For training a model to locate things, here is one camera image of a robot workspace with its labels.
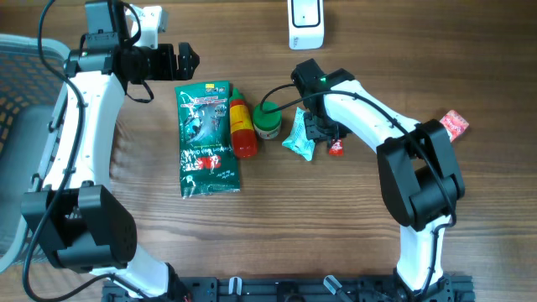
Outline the red chili sauce bottle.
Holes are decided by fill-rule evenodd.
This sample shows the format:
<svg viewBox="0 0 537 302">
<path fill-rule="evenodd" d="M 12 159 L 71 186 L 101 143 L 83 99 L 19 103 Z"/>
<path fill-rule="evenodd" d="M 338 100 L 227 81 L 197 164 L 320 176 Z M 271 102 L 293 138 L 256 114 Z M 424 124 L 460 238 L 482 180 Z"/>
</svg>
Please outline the red chili sauce bottle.
<svg viewBox="0 0 537 302">
<path fill-rule="evenodd" d="M 245 97 L 234 87 L 229 101 L 233 152 L 238 158 L 253 157 L 258 152 L 258 140 Z"/>
</svg>

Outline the red Nescafe stick sachet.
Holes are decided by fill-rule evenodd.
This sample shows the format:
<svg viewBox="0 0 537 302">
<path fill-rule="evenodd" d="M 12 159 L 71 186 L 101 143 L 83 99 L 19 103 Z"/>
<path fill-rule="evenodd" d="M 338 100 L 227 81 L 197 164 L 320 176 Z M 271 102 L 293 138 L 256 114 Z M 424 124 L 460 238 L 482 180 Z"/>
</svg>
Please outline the red Nescafe stick sachet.
<svg viewBox="0 0 537 302">
<path fill-rule="evenodd" d="M 343 142 L 341 139 L 334 139 L 331 142 L 331 146 L 329 147 L 328 154 L 331 156 L 343 156 L 344 155 Z"/>
</svg>

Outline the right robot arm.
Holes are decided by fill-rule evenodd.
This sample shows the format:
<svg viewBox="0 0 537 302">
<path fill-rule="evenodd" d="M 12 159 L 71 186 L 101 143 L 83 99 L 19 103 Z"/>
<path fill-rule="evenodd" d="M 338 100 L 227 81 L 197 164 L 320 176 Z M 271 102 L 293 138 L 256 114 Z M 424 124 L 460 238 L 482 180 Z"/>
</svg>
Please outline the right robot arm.
<svg viewBox="0 0 537 302">
<path fill-rule="evenodd" d="M 310 59 L 290 76 L 305 105 L 305 135 L 334 143 L 350 133 L 378 162 L 383 203 L 400 225 L 400 255 L 390 277 L 362 278 L 355 299 L 473 301 L 472 279 L 441 267 L 443 237 L 457 223 L 465 184 L 449 134 L 440 121 L 399 115 L 344 69 L 325 73 Z"/>
</svg>

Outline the green lid jar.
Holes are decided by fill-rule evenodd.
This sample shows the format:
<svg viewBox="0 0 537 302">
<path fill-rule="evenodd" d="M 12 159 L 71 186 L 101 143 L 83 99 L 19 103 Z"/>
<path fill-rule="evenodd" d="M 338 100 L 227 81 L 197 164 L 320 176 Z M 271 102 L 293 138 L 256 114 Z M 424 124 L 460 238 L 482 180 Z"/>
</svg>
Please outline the green lid jar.
<svg viewBox="0 0 537 302">
<path fill-rule="evenodd" d="M 262 139 L 273 139 L 279 135 L 282 123 L 281 112 L 265 113 L 265 110 L 273 110 L 278 106 L 273 102 L 265 102 L 263 105 L 258 104 L 253 111 L 253 126 Z"/>
</svg>

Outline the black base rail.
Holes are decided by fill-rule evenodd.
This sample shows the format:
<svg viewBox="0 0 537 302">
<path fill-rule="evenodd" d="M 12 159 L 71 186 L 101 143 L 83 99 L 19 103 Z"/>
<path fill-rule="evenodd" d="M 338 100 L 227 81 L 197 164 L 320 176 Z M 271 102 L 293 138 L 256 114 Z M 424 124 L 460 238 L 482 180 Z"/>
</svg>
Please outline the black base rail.
<svg viewBox="0 0 537 302">
<path fill-rule="evenodd" d="M 372 275 L 358 279 L 240 279 L 233 277 L 181 278 L 183 295 L 175 299 L 137 299 L 126 289 L 106 282 L 101 301 L 416 301 L 394 275 Z M 445 273 L 437 284 L 428 288 L 421 301 L 476 301 L 470 276 Z"/>
</svg>

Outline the mint green wipes packet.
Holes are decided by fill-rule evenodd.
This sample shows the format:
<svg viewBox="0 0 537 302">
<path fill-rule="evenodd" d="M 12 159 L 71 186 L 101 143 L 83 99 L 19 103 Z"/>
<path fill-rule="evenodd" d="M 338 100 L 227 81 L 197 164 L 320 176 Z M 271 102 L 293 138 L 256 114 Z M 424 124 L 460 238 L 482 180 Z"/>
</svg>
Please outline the mint green wipes packet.
<svg viewBox="0 0 537 302">
<path fill-rule="evenodd" d="M 282 146 L 302 156 L 306 161 L 311 161 L 315 151 L 315 142 L 306 137 L 305 114 L 305 110 L 299 107 L 296 109 L 290 135 L 282 142 Z"/>
</svg>

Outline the green 3M gloves packet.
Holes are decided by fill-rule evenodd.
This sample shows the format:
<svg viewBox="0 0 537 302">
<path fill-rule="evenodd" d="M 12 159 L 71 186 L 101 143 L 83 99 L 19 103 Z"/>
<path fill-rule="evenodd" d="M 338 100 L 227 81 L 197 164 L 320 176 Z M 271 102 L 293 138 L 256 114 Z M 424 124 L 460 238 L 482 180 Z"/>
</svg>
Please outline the green 3M gloves packet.
<svg viewBox="0 0 537 302">
<path fill-rule="evenodd" d="M 175 88 L 184 198 L 240 190 L 230 133 L 230 87 L 229 81 L 209 81 Z"/>
</svg>

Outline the grey plastic mesh basket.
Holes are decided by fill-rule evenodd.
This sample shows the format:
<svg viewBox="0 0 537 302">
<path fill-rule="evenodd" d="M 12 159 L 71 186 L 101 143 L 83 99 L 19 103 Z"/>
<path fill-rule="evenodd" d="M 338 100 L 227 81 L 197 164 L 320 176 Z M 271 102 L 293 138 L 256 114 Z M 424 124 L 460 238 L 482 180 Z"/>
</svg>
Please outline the grey plastic mesh basket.
<svg viewBox="0 0 537 302">
<path fill-rule="evenodd" d="M 1 270 L 23 262 L 29 229 L 26 192 L 38 190 L 53 161 L 66 87 L 39 58 L 36 39 L 1 35 Z"/>
</svg>

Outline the white barcode scanner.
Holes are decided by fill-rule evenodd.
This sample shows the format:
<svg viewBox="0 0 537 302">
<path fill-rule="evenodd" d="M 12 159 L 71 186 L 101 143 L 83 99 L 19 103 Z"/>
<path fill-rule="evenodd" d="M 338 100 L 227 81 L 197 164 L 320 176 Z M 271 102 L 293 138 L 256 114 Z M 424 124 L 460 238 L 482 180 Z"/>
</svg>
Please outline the white barcode scanner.
<svg viewBox="0 0 537 302">
<path fill-rule="evenodd" d="M 289 47 L 319 49 L 324 43 L 324 1 L 288 0 Z"/>
</svg>

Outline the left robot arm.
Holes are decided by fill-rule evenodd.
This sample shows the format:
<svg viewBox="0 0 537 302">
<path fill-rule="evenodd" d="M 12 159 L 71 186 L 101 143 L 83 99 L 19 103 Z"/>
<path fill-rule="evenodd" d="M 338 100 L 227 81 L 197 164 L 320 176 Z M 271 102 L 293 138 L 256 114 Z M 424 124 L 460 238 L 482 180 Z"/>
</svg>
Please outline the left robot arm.
<svg viewBox="0 0 537 302">
<path fill-rule="evenodd" d="M 57 152 L 21 207 L 29 246 L 55 268 L 106 280 L 104 300 L 189 301 L 172 266 L 138 244 L 133 216 L 111 192 L 109 168 L 128 86 L 189 80 L 199 57 L 187 43 L 158 41 L 168 23 L 160 6 L 90 1 L 85 10 L 88 30 L 56 73 L 67 87 L 53 128 Z"/>
</svg>

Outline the red tissue pack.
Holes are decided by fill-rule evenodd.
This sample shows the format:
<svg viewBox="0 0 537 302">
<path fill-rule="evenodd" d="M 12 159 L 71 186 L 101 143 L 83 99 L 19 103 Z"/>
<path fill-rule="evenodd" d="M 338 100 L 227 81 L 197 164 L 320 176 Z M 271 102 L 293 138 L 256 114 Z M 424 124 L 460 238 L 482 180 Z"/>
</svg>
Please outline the red tissue pack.
<svg viewBox="0 0 537 302">
<path fill-rule="evenodd" d="M 440 120 L 451 142 L 460 137 L 469 127 L 469 122 L 455 110 L 450 110 Z"/>
</svg>

